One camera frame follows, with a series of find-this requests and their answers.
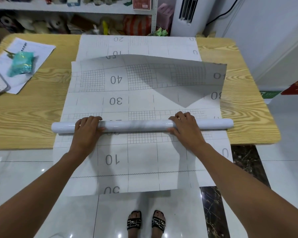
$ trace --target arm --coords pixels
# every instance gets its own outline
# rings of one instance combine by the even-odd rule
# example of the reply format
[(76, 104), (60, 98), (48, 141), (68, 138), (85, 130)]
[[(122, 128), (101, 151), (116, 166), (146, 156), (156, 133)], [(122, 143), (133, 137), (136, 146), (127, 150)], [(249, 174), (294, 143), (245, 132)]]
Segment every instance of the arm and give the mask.
[(97, 129), (99, 120), (91, 116), (77, 121), (69, 152), (0, 206), (0, 238), (35, 236), (74, 170), (93, 151), (103, 131)]
[(203, 139), (190, 113), (170, 117), (168, 129), (203, 163), (249, 237), (298, 237), (298, 209), (242, 170)]

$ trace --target table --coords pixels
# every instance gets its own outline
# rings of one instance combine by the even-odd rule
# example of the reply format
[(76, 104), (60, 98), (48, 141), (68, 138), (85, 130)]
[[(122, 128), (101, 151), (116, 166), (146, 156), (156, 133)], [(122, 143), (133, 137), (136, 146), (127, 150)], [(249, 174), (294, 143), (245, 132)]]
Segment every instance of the table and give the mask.
[[(56, 49), (17, 95), (0, 96), (0, 150), (52, 148), (51, 124), (60, 121), (80, 35), (12, 34), (0, 44), (0, 53), (15, 37), (55, 45)], [(231, 144), (269, 144), (280, 133), (235, 42), (227, 38), (197, 38), (203, 61), (227, 63), (221, 111), (234, 120), (227, 131)]]

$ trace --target shelf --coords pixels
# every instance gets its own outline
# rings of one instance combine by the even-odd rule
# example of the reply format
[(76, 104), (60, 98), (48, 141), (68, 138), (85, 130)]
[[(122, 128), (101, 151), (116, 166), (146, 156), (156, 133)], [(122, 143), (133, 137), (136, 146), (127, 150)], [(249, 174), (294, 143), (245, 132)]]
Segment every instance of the shelf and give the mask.
[(108, 13), (108, 14), (141, 14), (152, 15), (153, 10), (134, 10), (132, 5), (126, 7), (124, 3), (128, 0), (118, 0), (112, 5), (102, 4), (100, 6), (94, 3), (84, 4), (81, 0), (79, 7), (69, 7), (67, 4), (49, 4), (45, 0), (32, 0), (31, 2), (0, 2), (1, 10), (24, 10), (24, 11), (50, 11), (50, 12), (76, 12), (76, 13)]

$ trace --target white roll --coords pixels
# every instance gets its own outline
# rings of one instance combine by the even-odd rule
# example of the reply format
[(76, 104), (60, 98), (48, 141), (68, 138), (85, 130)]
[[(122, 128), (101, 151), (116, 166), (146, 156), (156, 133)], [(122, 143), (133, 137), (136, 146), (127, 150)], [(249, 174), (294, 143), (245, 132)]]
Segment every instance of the white roll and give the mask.
[[(200, 129), (227, 129), (234, 126), (232, 119), (196, 119)], [(166, 131), (176, 127), (172, 120), (99, 121), (98, 127), (105, 132)], [(55, 122), (52, 131), (57, 134), (74, 133), (75, 122)]]

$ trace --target foot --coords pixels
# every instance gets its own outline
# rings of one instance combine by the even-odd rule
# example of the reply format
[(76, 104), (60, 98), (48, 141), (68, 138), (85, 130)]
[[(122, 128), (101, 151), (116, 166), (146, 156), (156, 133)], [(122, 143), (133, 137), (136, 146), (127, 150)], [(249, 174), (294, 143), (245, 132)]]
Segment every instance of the foot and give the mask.
[[(153, 214), (153, 217), (157, 217), (162, 219), (163, 221), (166, 221), (165, 216), (161, 211), (156, 210), (155, 213)], [(153, 227), (152, 232), (151, 232), (151, 238), (161, 238), (163, 234), (163, 231), (158, 228), (158, 227)]]
[[(128, 219), (133, 219), (133, 218), (141, 218), (140, 212), (139, 211), (131, 212), (131, 214), (128, 216)], [(139, 232), (139, 228), (130, 228), (128, 230), (128, 238), (137, 238), (138, 232)]]

